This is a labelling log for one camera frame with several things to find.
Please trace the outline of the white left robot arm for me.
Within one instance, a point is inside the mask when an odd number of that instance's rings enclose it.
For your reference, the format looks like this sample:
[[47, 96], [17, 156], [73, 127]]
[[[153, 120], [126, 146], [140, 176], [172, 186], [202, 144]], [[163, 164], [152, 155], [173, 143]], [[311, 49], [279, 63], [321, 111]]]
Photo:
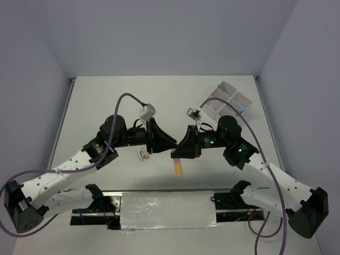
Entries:
[[19, 183], [10, 178], [1, 188], [4, 207], [14, 225], [15, 237], [36, 233], [36, 227], [46, 218], [72, 209], [89, 208], [93, 212], [114, 205], [95, 184], [67, 189], [80, 178], [95, 173], [118, 157], [116, 148], [146, 146], [147, 152], [157, 154], [177, 147], [174, 138], [164, 132], [151, 117], [140, 126], [127, 128], [121, 115], [111, 115], [99, 132], [74, 156], [41, 175]]

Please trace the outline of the orange pink highlighter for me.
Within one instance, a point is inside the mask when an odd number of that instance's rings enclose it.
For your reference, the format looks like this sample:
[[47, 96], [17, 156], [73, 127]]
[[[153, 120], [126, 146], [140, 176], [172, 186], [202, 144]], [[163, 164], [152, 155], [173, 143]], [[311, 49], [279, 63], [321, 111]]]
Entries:
[[175, 174], [177, 176], [182, 176], [183, 175], [183, 169], [182, 169], [181, 160], [179, 158], [175, 158], [175, 159], [173, 159], [173, 162], [174, 162]]

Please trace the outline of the clear compartment organizer box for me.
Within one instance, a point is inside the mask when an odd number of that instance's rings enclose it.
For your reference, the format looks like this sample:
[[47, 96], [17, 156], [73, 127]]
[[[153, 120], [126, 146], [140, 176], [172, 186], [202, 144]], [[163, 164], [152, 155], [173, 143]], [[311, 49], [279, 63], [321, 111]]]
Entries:
[[[237, 113], [232, 110], [230, 105], [242, 115], [252, 104], [252, 101], [249, 98], [226, 81], [222, 81], [217, 85], [217, 88], [208, 96], [208, 98], [220, 98], [228, 102], [228, 104], [225, 104], [219, 100], [211, 100], [203, 106], [202, 111], [216, 123], [220, 117], [224, 115], [233, 116], [234, 118], [239, 117]], [[245, 109], [242, 113], [239, 112], [241, 108]]]

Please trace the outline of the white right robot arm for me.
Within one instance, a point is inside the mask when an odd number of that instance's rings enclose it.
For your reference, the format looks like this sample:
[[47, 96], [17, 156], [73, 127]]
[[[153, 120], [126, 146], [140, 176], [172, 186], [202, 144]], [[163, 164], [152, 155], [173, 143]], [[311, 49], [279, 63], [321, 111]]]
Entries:
[[227, 163], [242, 173], [242, 180], [231, 190], [232, 204], [237, 208], [254, 205], [286, 216], [292, 230], [306, 239], [312, 238], [329, 214], [327, 192], [299, 182], [264, 160], [258, 148], [241, 137], [241, 132], [237, 120], [228, 115], [219, 119], [213, 131], [200, 132], [190, 125], [171, 158], [195, 159], [204, 149], [224, 148]]

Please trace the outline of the silver foil panel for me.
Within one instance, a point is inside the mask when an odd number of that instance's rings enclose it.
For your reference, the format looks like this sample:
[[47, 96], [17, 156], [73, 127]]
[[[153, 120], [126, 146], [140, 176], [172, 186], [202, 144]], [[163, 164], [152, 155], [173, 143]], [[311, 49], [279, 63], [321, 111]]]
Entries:
[[218, 226], [212, 191], [134, 192], [122, 195], [123, 230], [196, 229]]

